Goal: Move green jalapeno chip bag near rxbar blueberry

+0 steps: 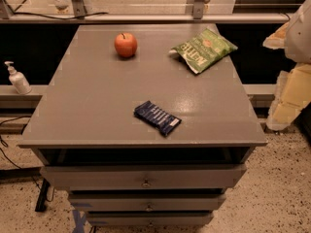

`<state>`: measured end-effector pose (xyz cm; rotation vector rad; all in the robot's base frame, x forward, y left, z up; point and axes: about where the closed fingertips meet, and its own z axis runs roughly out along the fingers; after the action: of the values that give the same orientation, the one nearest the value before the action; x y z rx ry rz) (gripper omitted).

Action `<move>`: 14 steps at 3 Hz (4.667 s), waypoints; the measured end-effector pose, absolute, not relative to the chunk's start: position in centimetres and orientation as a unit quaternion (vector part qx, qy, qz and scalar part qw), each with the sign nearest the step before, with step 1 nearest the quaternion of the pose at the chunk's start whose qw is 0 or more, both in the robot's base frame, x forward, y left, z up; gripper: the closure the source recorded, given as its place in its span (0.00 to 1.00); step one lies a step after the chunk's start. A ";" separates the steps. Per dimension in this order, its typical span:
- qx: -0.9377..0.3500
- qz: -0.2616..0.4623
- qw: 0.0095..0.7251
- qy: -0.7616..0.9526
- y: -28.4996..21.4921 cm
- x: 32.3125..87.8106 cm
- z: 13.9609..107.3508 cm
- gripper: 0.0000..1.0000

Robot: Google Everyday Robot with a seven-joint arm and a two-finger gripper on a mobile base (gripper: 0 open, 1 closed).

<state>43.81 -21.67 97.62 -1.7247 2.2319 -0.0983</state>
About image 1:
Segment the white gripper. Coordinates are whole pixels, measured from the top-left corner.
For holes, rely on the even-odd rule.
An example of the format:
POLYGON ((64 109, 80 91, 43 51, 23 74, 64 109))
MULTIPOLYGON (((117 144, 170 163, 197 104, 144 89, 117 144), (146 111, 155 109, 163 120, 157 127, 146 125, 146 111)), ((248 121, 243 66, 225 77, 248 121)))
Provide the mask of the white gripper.
POLYGON ((311 65, 302 64, 311 63, 311 0, 305 0, 289 23, 266 37, 262 45, 272 50, 285 48, 286 57, 297 63, 290 72, 280 72, 268 111, 266 126, 281 131, 311 102, 311 65))

